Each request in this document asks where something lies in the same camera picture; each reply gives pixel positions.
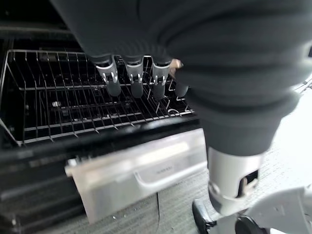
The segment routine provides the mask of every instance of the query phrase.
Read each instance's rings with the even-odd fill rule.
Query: floor
[[[275,191],[312,183],[311,107],[309,89],[297,109],[282,120],[265,155],[259,186],[242,209]],[[208,176],[207,170],[202,171],[96,224],[88,225],[81,216],[41,234],[197,234],[191,207],[194,198],[204,198],[210,215],[219,217],[209,203]]]

